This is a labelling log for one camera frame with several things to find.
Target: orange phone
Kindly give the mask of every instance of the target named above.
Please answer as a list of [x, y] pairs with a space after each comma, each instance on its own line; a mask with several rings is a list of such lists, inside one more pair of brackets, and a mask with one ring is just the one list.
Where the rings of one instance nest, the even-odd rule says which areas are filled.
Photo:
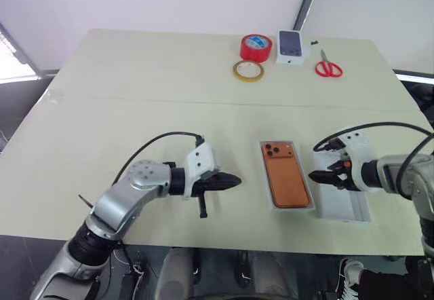
[[307, 207], [310, 200], [292, 143], [264, 143], [262, 154], [274, 205], [279, 208]]

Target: white wall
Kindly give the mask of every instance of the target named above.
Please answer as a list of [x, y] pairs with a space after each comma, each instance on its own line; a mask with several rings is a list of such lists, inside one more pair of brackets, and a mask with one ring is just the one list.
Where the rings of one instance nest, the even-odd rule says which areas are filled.
[[434, 0], [314, 0], [303, 34], [371, 39], [394, 69], [434, 73]]
[[[40, 69], [59, 69], [92, 28], [274, 35], [301, 2], [0, 0], [0, 22]], [[303, 33], [371, 39], [394, 69], [434, 73], [434, 0], [315, 0]]]
[[59, 69], [89, 29], [274, 35], [292, 27], [301, 2], [0, 0], [0, 21], [44, 70]]

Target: black object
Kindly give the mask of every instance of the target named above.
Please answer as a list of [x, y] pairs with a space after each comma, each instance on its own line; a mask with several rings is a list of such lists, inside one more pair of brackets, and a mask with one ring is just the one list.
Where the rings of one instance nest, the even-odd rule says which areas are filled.
[[337, 151], [339, 149], [343, 149], [345, 146], [345, 143], [342, 142], [339, 138], [333, 138], [330, 142], [325, 144], [323, 149], [321, 149], [320, 151]]
[[358, 299], [417, 300], [416, 276], [374, 273], [365, 269], [360, 275]]
[[92, 205], [91, 202], [89, 202], [87, 199], [85, 199], [82, 195], [79, 194], [79, 198], [83, 201], [84, 204], [87, 205], [87, 207], [89, 208], [93, 208], [94, 206]]
[[424, 256], [406, 256], [406, 269], [410, 275], [416, 276], [418, 273], [418, 263]]
[[[404, 75], [420, 76], [420, 73], [404, 73]], [[434, 75], [427, 75], [427, 78], [434, 79]], [[434, 107], [434, 86], [409, 81], [402, 81], [402, 83], [418, 104], [419, 109], [427, 116], [429, 121], [432, 121], [433, 118], [428, 116], [428, 110]]]
[[149, 142], [141, 146], [136, 152], [134, 152], [133, 155], [130, 156], [130, 158], [125, 162], [125, 164], [122, 166], [120, 171], [117, 173], [115, 180], [112, 182], [112, 185], [117, 183], [117, 181], [121, 178], [121, 175], [125, 171], [125, 169], [128, 167], [128, 165], [131, 163], [131, 161], [144, 149], [146, 149], [150, 144], [155, 142], [156, 140], [159, 140], [163, 137], [171, 136], [171, 135], [185, 135], [185, 136], [193, 136], [196, 138], [196, 147], [198, 147], [200, 144], [203, 144], [205, 142], [205, 139], [199, 134], [195, 134], [192, 132], [166, 132], [165, 134], [158, 135], [154, 138], [152, 138]]
[[[314, 180], [316, 183], [323, 183], [326, 185], [333, 185], [338, 189], [347, 189], [353, 191], [360, 191], [354, 183], [353, 177], [351, 176], [351, 162], [347, 161], [336, 161], [331, 166], [327, 167], [330, 171], [316, 170], [309, 174], [309, 178]], [[339, 175], [345, 174], [347, 178], [342, 180]]]
[[116, 241], [97, 236], [83, 223], [69, 242], [68, 251], [80, 263], [99, 266], [106, 262], [116, 245]]
[[234, 263], [234, 277], [240, 288], [247, 288], [252, 279], [249, 253], [246, 250], [237, 251], [237, 258]]
[[368, 187], [381, 188], [380, 177], [377, 171], [378, 160], [363, 163], [361, 166], [361, 178]]
[[205, 191], [226, 190], [240, 183], [240, 178], [224, 172], [218, 172], [208, 179], [199, 179], [196, 181], [191, 191], [191, 197], [198, 197], [200, 217], [208, 217], [206, 212]]
[[391, 263], [394, 263], [400, 260], [401, 258], [403, 258], [403, 256], [384, 256], [383, 258], [386, 259], [387, 261], [390, 261]]
[[57, 299], [57, 300], [69, 300], [64, 297], [60, 297], [58, 295], [44, 295], [42, 299]]
[[171, 167], [172, 179], [170, 182], [169, 195], [183, 195], [185, 188], [184, 168]]
[[176, 162], [168, 161], [168, 162], [163, 162], [163, 164], [168, 165], [171, 169], [176, 168]]

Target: person's leg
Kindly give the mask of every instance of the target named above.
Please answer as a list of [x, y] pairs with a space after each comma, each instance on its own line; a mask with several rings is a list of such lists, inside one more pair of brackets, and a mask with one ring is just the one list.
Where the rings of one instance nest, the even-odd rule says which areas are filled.
[[406, 276], [382, 274], [364, 270], [360, 276], [359, 299], [361, 300], [408, 300], [417, 299], [418, 291]]
[[417, 299], [417, 290], [407, 276], [374, 273], [352, 259], [340, 262], [336, 292], [340, 300]]
[[193, 258], [186, 248], [173, 248], [164, 259], [155, 300], [185, 300], [193, 296]]
[[289, 295], [280, 263], [269, 252], [257, 252], [254, 255], [252, 278], [255, 293]]

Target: table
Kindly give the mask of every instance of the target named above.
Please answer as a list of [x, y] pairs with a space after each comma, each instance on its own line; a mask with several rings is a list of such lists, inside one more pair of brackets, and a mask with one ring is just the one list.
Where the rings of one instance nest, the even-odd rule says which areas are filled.
[[[0, 234], [69, 239], [88, 213], [78, 193], [95, 202], [141, 144], [162, 132], [185, 130], [204, 134], [216, 150], [222, 170], [239, 176], [242, 185], [206, 193], [207, 219], [199, 218], [197, 200], [182, 201], [178, 196], [155, 200], [144, 208], [126, 242], [341, 255], [421, 255], [417, 214], [411, 202], [397, 195], [368, 195], [373, 222], [359, 225], [320, 220], [314, 212], [271, 212], [264, 189], [260, 140], [296, 141], [302, 166], [310, 172], [311, 147], [342, 127], [387, 120], [430, 129], [375, 47], [369, 41], [319, 40], [327, 46], [328, 56], [344, 68], [341, 81], [319, 80], [311, 70], [315, 61], [310, 58], [297, 68], [267, 62], [262, 80], [245, 83], [231, 76], [237, 56], [228, 52], [224, 58], [221, 50], [210, 47], [231, 45], [235, 52], [239, 39], [92, 31], [0, 157], [0, 219], [7, 223], [1, 225]], [[195, 47], [191, 51], [182, 44], [172, 46], [175, 53], [180, 55], [183, 49], [185, 54], [177, 63], [160, 49], [178, 40], [188, 40], [183, 43]], [[192, 41], [202, 41], [202, 59], [195, 58], [200, 46]], [[137, 50], [145, 44], [153, 56], [140, 61]], [[372, 73], [359, 71], [345, 60], [350, 58], [345, 52], [359, 49], [375, 59], [375, 64], [367, 61], [366, 66], [373, 66], [382, 77], [376, 85], [381, 95], [369, 92], [375, 86]], [[211, 63], [215, 75], [202, 81], [203, 68]], [[321, 90], [327, 97], [318, 94], [321, 84], [328, 86]], [[274, 88], [280, 93], [265, 93]], [[342, 94], [335, 96], [342, 90], [353, 102]], [[309, 91], [315, 102], [307, 97]], [[378, 156], [408, 153], [423, 139], [403, 128], [375, 128], [366, 130], [366, 135]], [[192, 138], [171, 136], [139, 158], [180, 164], [193, 147]]]

